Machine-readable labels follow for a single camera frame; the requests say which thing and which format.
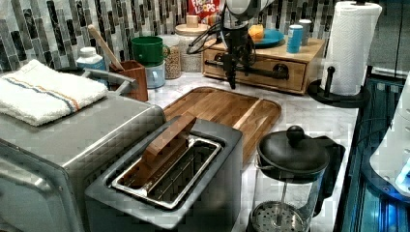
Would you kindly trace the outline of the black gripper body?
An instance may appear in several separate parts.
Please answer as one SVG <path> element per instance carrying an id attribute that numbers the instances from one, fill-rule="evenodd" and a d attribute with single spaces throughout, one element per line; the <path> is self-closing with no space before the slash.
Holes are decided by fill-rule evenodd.
<path id="1" fill-rule="evenodd" d="M 223 39 L 228 53 L 240 64 L 255 62 L 255 45 L 246 27 L 222 30 Z"/>

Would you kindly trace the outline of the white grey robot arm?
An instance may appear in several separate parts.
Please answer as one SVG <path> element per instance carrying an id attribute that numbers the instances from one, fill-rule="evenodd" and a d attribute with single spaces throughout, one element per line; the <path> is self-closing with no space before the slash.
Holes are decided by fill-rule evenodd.
<path id="1" fill-rule="evenodd" d="M 255 45 L 249 35 L 249 21 L 258 17 L 275 0 L 224 0 L 220 37 L 226 47 L 222 55 L 223 70 L 229 85 L 236 88 L 236 70 L 245 70 L 255 62 Z"/>

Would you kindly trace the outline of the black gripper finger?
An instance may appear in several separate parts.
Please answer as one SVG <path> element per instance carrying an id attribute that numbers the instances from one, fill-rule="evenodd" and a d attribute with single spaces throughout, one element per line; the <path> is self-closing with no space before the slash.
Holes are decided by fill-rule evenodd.
<path id="1" fill-rule="evenodd" d="M 248 76 L 249 75 L 248 70 L 249 70 L 249 67 L 250 67 L 250 56 L 248 54 L 244 55 L 244 57 L 243 57 L 243 66 L 244 66 L 244 70 L 245 70 L 244 74 L 245 74 L 245 76 Z"/>
<path id="2" fill-rule="evenodd" d="M 223 69 L 225 71 L 225 75 L 229 82 L 230 88 L 235 89 L 236 88 L 236 80 L 235 80 L 236 73 L 235 73 L 235 62 L 232 58 L 232 55 L 224 54 L 222 56 L 222 62 L 223 62 Z"/>

